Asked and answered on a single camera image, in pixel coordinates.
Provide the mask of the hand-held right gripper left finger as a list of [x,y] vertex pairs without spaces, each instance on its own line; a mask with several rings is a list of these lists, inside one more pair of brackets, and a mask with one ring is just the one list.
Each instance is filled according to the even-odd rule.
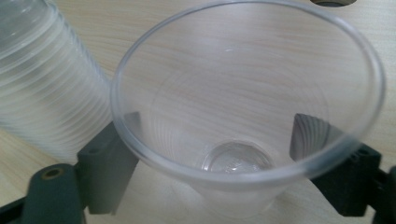
[[79,191],[91,214],[117,212],[138,162],[112,122],[78,152]]

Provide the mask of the stack of clear plastic cups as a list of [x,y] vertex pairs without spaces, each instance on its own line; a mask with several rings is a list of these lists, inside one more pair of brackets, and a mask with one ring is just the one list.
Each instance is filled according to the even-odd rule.
[[68,163],[111,121],[110,80],[48,0],[0,0],[0,128]]

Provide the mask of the single clear plastic cup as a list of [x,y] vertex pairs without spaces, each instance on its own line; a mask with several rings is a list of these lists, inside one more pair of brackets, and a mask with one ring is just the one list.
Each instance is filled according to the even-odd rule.
[[291,0],[225,0],[142,35],[114,76],[111,110],[143,163],[245,218],[346,160],[384,95],[375,49],[341,18]]

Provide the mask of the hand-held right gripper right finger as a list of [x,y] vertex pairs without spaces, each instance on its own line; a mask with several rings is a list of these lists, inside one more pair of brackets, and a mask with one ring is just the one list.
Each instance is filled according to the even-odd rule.
[[[318,153],[344,133],[329,122],[305,114],[294,116],[290,157],[294,161]],[[381,154],[349,136],[347,149],[357,147],[344,162],[313,178],[330,205],[344,217],[362,217],[369,204],[372,181],[379,171]]]

